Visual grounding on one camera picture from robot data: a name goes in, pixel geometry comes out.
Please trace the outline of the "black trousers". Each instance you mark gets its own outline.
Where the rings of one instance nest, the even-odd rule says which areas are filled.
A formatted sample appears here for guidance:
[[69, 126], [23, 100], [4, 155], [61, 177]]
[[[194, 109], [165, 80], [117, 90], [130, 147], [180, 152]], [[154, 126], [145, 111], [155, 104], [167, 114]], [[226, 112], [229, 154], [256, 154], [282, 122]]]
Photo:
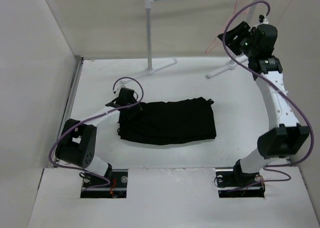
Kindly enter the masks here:
[[212, 99], [141, 102], [120, 112], [122, 140], [147, 145], [177, 145], [217, 136]]

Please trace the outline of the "pink wire hanger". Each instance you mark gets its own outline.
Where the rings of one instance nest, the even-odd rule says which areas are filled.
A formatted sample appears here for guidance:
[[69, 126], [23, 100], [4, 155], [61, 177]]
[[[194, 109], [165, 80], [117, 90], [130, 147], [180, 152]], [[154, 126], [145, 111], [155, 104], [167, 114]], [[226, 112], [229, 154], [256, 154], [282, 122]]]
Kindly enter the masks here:
[[238, 0], [235, 0], [232, 15], [231, 15], [231, 16], [228, 18], [228, 20], [225, 22], [225, 24], [223, 25], [223, 27], [221, 28], [221, 30], [216, 34], [214, 40], [213, 40], [213, 41], [209, 44], [209, 46], [206, 48], [206, 50], [205, 50], [205, 54], [206, 54], [206, 55], [210, 54], [210, 53], [218, 46], [218, 41], [217, 41], [217, 40], [218, 40], [218, 35], [221, 34], [221, 33], [225, 30], [225, 28], [226, 28], [227, 24], [229, 23], [229, 21], [230, 21], [230, 20], [233, 18], [233, 16], [236, 14], [236, 12], [237, 12], [237, 6], [238, 6]]

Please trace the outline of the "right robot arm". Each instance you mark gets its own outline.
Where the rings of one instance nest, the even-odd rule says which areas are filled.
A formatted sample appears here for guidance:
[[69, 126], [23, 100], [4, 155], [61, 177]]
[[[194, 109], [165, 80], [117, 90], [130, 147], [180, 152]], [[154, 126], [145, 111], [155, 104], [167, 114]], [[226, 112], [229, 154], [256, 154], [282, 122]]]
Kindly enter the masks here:
[[270, 163], [295, 155], [310, 135], [287, 100], [280, 60], [273, 55], [278, 37], [275, 26], [261, 23], [250, 27], [245, 21], [219, 34], [224, 46], [248, 58], [248, 69], [260, 89], [268, 115], [269, 130], [257, 139], [257, 147], [239, 159], [232, 173], [236, 186], [257, 185], [259, 171]]

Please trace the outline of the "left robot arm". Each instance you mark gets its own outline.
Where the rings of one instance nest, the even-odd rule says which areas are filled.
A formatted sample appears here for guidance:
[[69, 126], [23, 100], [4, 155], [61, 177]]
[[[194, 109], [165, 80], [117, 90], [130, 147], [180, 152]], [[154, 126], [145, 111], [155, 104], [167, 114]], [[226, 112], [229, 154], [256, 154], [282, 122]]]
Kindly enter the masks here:
[[112, 183], [112, 166], [95, 154], [97, 135], [118, 123], [121, 111], [137, 103], [133, 89], [122, 86], [115, 93], [116, 98], [92, 117], [82, 121], [68, 119], [54, 152], [57, 159], [94, 174], [96, 183], [103, 188]]

